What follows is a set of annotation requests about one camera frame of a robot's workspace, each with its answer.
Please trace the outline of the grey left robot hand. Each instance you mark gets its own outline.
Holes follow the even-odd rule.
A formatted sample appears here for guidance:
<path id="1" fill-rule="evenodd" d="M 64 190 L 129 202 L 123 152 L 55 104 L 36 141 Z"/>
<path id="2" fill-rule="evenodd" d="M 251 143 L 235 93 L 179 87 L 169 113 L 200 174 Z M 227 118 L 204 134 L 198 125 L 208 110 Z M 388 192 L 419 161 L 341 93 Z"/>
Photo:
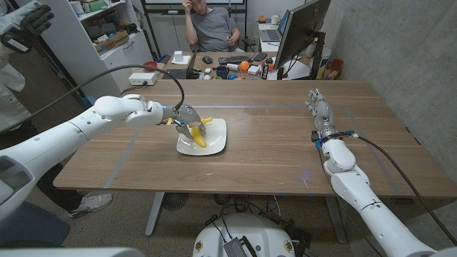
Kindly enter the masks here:
<path id="1" fill-rule="evenodd" d="M 193 140 L 189 131 L 190 128 L 198 127 L 202 134 L 206 133 L 206 127 L 202 123 L 199 114 L 192 106 L 181 105 L 178 109 L 173 106 L 161 106 L 163 109 L 162 121 L 166 122 L 171 119 L 172 124 L 176 124 L 176 130 L 186 138 Z"/>

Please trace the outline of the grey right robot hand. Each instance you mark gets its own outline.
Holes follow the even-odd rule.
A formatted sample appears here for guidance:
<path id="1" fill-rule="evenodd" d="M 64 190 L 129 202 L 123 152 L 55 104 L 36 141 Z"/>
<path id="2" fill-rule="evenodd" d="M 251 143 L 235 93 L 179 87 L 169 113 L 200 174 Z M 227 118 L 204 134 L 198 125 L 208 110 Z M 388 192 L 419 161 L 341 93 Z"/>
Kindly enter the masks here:
<path id="1" fill-rule="evenodd" d="M 333 112 L 324 95 L 316 89 L 309 91 L 308 97 L 309 101 L 306 101 L 305 104 L 314 118 L 315 127 L 321 133 L 321 137 L 326 138 L 337 134 Z"/>

